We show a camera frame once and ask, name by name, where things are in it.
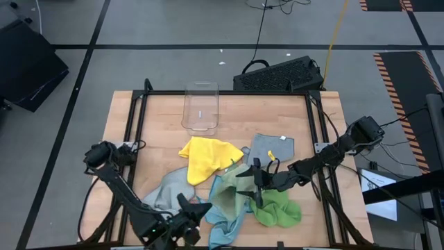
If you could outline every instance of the yellow cloth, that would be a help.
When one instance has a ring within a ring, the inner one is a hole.
[[[188,158],[187,180],[191,185],[198,185],[216,170],[225,169],[237,162],[244,155],[241,150],[229,142],[218,139],[192,137],[179,156]]]

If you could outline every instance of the clear plastic container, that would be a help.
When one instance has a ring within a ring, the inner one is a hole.
[[[214,135],[219,123],[219,85],[196,82],[185,86],[182,126],[190,135]]]

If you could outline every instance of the wooden tabletop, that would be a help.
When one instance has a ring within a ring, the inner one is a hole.
[[[131,91],[114,93],[103,139],[110,142],[121,142],[125,131],[130,106]],[[321,92],[324,111],[331,117],[339,134],[346,129],[341,102],[337,92]],[[135,121],[139,105],[136,107]],[[150,95],[144,118],[142,139],[146,148],[139,152],[133,190],[140,198],[144,198],[154,190],[162,177],[180,167],[187,166],[187,159],[178,155],[190,140],[191,136],[182,127],[184,97],[180,95]],[[217,138],[230,142],[238,148],[250,147],[256,133],[264,135],[287,136],[295,139],[294,159],[282,163],[287,166],[295,160],[314,155],[305,98],[300,96],[239,96],[221,95],[219,97],[219,126]],[[316,120],[319,140],[321,130],[318,123],[316,107],[312,106]],[[336,140],[333,128],[327,125],[331,141]],[[355,168],[353,157],[346,156],[343,164]],[[370,224],[362,198],[357,175],[350,170],[338,168],[336,175],[343,209],[351,222],[361,234],[373,241]],[[196,194],[207,198],[214,177],[196,186]],[[314,196],[311,185],[295,186],[288,190],[289,198],[298,203],[302,210],[302,221],[291,228],[279,226],[262,226],[253,214],[247,214],[239,236],[232,245],[238,247],[275,247],[277,241],[283,241],[286,247],[327,247],[328,238],[325,227],[322,203]],[[84,238],[92,234],[110,209],[112,193],[105,183],[99,181],[92,190],[81,232]],[[337,216],[332,210],[336,241],[341,237],[337,224]],[[112,239],[117,239],[120,213],[116,216]],[[198,246],[208,245],[208,236],[212,225],[203,219],[200,222]],[[126,229],[125,245],[141,244],[131,226]]]

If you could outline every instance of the yellow cable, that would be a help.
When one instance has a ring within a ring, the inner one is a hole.
[[[334,41],[336,40],[336,37],[338,36],[339,27],[341,26],[342,18],[344,17],[345,11],[347,10],[348,0],[345,0],[344,6],[342,7],[341,14],[339,15],[339,20],[336,23],[336,27],[334,28],[333,38],[330,42],[330,46],[328,47],[328,53],[327,53],[327,61],[325,62],[325,70],[324,70],[324,81],[322,83],[322,88],[324,87],[324,83],[327,80],[327,73],[328,73],[328,62],[330,60],[330,54],[332,52],[332,47],[334,44]]]

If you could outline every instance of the orange and black hazard tape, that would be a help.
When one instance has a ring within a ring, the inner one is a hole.
[[[367,11],[368,10],[366,0],[359,0],[359,4],[361,5],[361,9],[363,11]]]
[[[442,92],[441,89],[439,88],[438,83],[435,81],[435,78],[433,77],[433,74],[430,71],[429,66],[427,66],[427,63],[425,62],[423,56],[421,55],[421,52],[417,51],[416,53],[418,54],[419,58],[422,60],[424,68],[427,71],[427,73],[429,74],[430,80],[432,80],[432,83],[435,85],[436,90],[438,90],[438,92]]]
[[[404,108],[402,107],[401,101],[398,98],[395,86],[393,85],[390,75],[387,72],[387,68],[385,68],[384,66],[382,57],[378,53],[374,53],[373,57],[375,58],[377,68],[382,76],[388,95],[390,96],[391,102],[395,108],[396,115],[398,116],[398,118],[402,118],[402,120],[400,120],[402,130],[404,131],[405,136],[409,141],[410,149],[413,152],[413,155],[415,156],[416,163],[420,167],[420,170],[423,174],[427,173],[428,171],[426,169],[429,169],[429,165],[427,164],[427,161],[425,160],[425,157],[422,154],[419,142],[416,140],[416,136],[413,133],[413,130],[411,129],[410,122],[408,118],[405,117]]]
[[[413,11],[410,0],[400,0],[402,11]]]

